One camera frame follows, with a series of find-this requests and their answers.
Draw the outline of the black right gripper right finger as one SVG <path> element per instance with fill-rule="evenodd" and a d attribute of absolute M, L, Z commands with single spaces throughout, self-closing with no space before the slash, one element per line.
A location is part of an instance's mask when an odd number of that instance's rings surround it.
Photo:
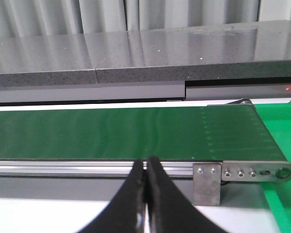
<path fill-rule="evenodd" d="M 147 159 L 147 188 L 152 233 L 224 233 L 198 211 L 164 171 L 158 157 Z"/>

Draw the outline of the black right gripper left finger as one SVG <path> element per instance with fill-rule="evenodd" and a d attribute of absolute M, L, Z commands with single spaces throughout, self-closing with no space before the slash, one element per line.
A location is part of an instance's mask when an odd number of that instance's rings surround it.
<path fill-rule="evenodd" d="M 145 221 L 143 162 L 136 160 L 106 208 L 81 233 L 143 233 Z"/>

